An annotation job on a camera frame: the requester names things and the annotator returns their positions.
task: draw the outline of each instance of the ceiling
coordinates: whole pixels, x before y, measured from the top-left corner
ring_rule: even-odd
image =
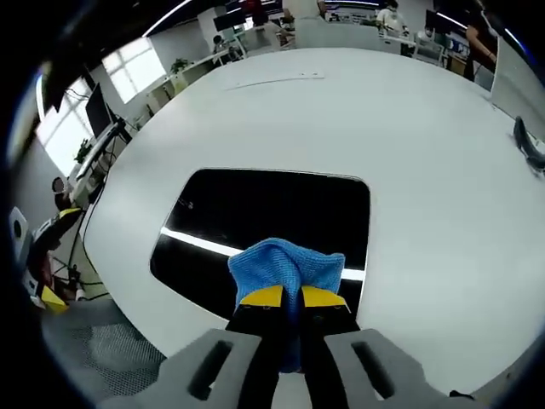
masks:
[[[85,66],[88,70],[93,69],[100,64],[102,58],[140,37],[170,10],[184,3],[184,0],[93,0],[84,2],[85,8],[80,10],[76,10],[74,3],[78,2],[61,1],[49,4],[49,14],[57,16],[60,21],[65,14],[76,14],[71,23],[59,32],[60,44],[49,53],[49,58],[54,62],[54,75],[48,80],[55,89],[65,89],[73,80],[83,75]],[[195,19],[198,14],[215,6],[226,5],[227,9],[240,7],[238,0],[186,0],[185,3],[152,33]],[[266,8],[280,9],[281,3],[282,0],[276,0]],[[433,1],[435,8],[448,9],[454,14],[463,13],[472,3],[473,0]],[[520,7],[522,3],[517,3],[516,9],[497,9],[506,25],[512,28],[512,32],[525,40],[537,60],[543,61],[542,47],[537,40],[540,37],[531,34],[532,25],[524,24],[530,17],[525,14],[526,8]],[[526,15],[526,20],[518,20],[518,16],[523,14]]]

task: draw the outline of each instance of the mesh chair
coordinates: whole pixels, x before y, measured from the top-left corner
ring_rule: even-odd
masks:
[[[75,386],[95,404],[131,396],[158,378],[165,357],[112,300],[75,302],[42,320],[43,340]]]
[[[445,47],[434,41],[423,41],[415,34],[415,53],[413,57],[417,60],[429,62],[436,66],[441,66],[443,56],[445,55]]]

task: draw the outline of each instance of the white round table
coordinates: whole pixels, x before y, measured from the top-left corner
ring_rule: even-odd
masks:
[[[358,323],[419,360],[435,388],[472,392],[542,328],[545,183],[512,129],[477,85],[398,55],[250,58],[201,78],[141,130],[112,168],[85,246],[118,306],[170,356],[226,324],[150,273],[193,172],[359,177],[371,216]]]

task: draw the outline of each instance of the rectangular hole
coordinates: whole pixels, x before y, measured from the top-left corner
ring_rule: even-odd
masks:
[[[227,356],[231,352],[232,344],[219,341],[204,358],[197,373],[189,384],[189,393],[199,400],[207,400],[220,373]]]
[[[358,356],[361,365],[364,366],[373,389],[382,397],[382,399],[393,396],[392,381],[369,346],[366,343],[354,343],[352,348]]]
[[[369,187],[350,176],[198,170],[173,203],[150,269],[184,298],[230,320],[237,294],[227,266],[232,251],[279,237],[324,254],[342,253],[346,268],[363,277],[369,222]],[[339,295],[354,317],[363,284],[341,281]]]

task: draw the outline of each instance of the blue microfiber towel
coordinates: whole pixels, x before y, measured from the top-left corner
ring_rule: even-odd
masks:
[[[302,285],[312,285],[335,294],[339,291],[345,257],[329,256],[290,243],[266,239],[229,258],[228,266],[237,283],[237,306],[250,293],[281,285],[288,295],[288,314],[292,323],[298,317],[297,293]],[[299,369],[298,351],[284,363],[283,372]]]

